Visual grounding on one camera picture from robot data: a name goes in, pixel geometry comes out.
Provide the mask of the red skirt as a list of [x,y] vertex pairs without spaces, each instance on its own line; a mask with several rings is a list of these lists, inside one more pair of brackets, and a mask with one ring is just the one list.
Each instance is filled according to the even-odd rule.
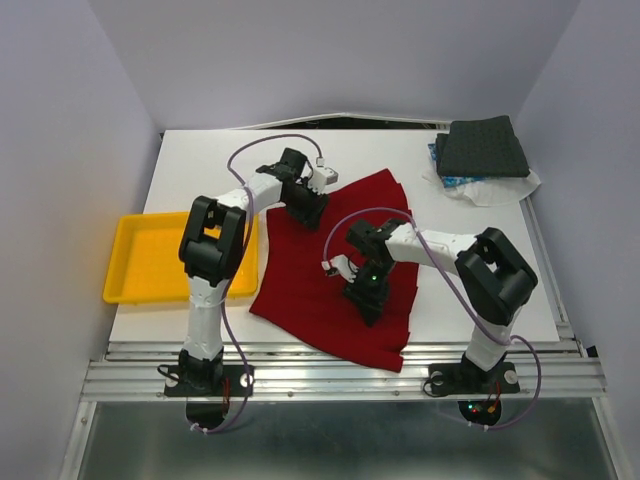
[[251,313],[327,354],[399,372],[418,292],[417,265],[396,265],[389,277],[390,298],[372,327],[343,295],[344,280],[327,276],[321,266],[324,252],[362,259],[345,240],[345,216],[362,211],[364,219],[381,225],[392,209],[409,206],[403,187],[384,169],[331,193],[317,230],[307,229],[284,208],[268,210],[268,261]]

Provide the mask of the dark grey dotted skirt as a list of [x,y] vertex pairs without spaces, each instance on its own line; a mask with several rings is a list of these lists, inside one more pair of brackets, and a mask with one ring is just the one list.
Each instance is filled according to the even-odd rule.
[[508,115],[455,120],[435,142],[436,172],[445,177],[525,178],[530,167]]

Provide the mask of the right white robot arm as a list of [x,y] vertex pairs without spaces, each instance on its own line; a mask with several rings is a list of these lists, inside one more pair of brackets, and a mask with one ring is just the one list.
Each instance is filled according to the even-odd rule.
[[364,263],[355,266],[338,255],[325,261],[324,269],[346,281],[343,294],[367,325],[382,314],[396,265],[434,268],[475,323],[470,343],[449,377],[472,390],[482,390],[498,377],[514,321],[538,285],[534,270],[501,230],[449,234],[421,231],[399,218],[381,226],[360,219],[349,228],[346,240]]

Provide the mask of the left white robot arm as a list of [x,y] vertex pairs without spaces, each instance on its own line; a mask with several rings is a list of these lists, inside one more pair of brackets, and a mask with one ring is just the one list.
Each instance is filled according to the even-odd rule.
[[197,197],[179,246],[189,285],[186,340],[179,353],[177,381],[202,394],[215,392],[223,376],[223,306],[239,270],[256,214],[276,204],[308,229],[319,227],[328,205],[327,186],[338,173],[322,159],[303,170],[308,158],[286,148],[279,161],[258,167],[240,187],[216,198]]

